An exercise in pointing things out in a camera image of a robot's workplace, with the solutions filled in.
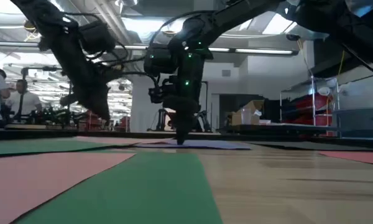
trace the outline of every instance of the ceiling light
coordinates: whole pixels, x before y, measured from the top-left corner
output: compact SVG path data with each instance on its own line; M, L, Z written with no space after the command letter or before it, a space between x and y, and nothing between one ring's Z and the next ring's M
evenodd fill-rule
M172 22L170 25L167 26L167 30L164 29L163 31L165 32L173 32L173 33L178 33L182 30L182 26L184 25L185 20L184 19L179 19L174 22Z
M127 50L146 50L148 48L148 45L126 45L125 46Z
M48 79L51 80L51 81L59 81L59 79L55 78L55 77L52 77L52 76L48 76Z
M122 18L127 30L137 32L138 34L146 34L156 32L163 25L163 19L130 19Z
M247 54L279 54L279 55L291 55L291 50L261 50L261 49L236 49L236 53L247 53Z
M249 19L248 21L242 23L242 25L241 25L241 27L239 28L239 30L248 29L252 20L253 20L253 19Z
M281 34L292 22L293 21L287 20L281 15L276 14L262 34Z
M219 47L209 47L212 52L229 52L229 49L219 48Z

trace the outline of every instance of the table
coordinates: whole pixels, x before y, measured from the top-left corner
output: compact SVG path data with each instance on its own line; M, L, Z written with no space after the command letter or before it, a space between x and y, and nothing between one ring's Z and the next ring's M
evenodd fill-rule
M124 151L197 154L223 223L373 223L373 165L315 151L251 148Z

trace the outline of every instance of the workbench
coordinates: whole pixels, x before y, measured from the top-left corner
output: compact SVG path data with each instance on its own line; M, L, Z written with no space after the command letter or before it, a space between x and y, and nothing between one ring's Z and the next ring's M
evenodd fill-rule
M73 138L0 143L18 145L14 152L42 144L92 146ZM84 152L136 155L16 223L373 223L373 165L315 151L251 149Z

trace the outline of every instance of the metal shelf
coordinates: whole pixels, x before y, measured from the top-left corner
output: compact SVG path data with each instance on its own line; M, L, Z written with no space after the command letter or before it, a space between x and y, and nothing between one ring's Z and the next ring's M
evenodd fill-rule
M282 90L280 92L280 122L282 122L282 115L283 114L290 114L294 113L297 111L304 111L304 110L309 110L312 109L312 117L313 117L313 125L316 126L316 117L317 116L333 116L332 114L316 114L316 106L315 106L315 94L317 93L317 88L318 85L323 85L327 86L329 88L333 88L336 90L336 99L337 99L337 109L340 109L340 104L339 104L339 86L338 86L338 79L336 77L331 77L331 78L315 78L313 76L310 77L307 81L301 82L299 84L296 84L294 86L291 86L287 90ZM312 106L297 109L297 110L291 110L291 111L286 111L282 112L282 93L301 93L301 92L307 92L307 94L312 94Z

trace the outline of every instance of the robotic arm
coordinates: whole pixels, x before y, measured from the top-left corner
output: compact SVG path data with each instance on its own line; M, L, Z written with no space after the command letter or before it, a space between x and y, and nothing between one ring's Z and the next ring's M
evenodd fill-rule
M74 93L62 99L61 104L67 105L78 101L99 117L109 120L109 89L106 84L124 74L113 69L113 66L93 63L92 59L102 56L104 52L112 52L115 48L115 40L111 37L106 24L95 16L97 21L79 26L75 20L67 16L70 13L59 11L48 0L11 1L42 35L39 48L51 49L63 69L63 74L67 75L73 84ZM89 58L83 50L90 55L97 55Z
M194 127L194 114L200 111L203 66L205 60L213 58L208 47L222 33L266 11L276 11L307 29L328 33L348 52L373 63L373 26L351 13L344 0L296 0L296 5L285 0L239 0L221 11L193 12L195 16L184 22L183 30L168 45L151 40L145 57L146 73L113 69L113 65L135 61L125 61L126 57L106 66L93 63L83 53L84 50L90 55L97 54L94 58L98 58L115 48L116 41L98 17L95 16L97 21L80 27L67 16L70 13L59 11L48 0L11 1L42 35L40 49L51 49L63 73L73 83L74 94L64 98L61 104L79 101L101 118L109 119L107 82L128 74L147 75L155 84L149 89L151 102L163 103L163 107L177 112L173 122L179 144ZM161 73L174 74L176 70L177 75L163 80L159 86Z
M203 12L187 19L183 29L168 45L153 39L145 58L144 69L153 76L177 75L149 90L153 103L175 110L177 141L183 144L199 112L199 95L203 65L213 56L208 47L224 32L266 11L276 11L286 19L317 32L328 33L347 51L373 63L373 27L351 13L344 0L301 0L291 5L284 0L240 0L221 11Z

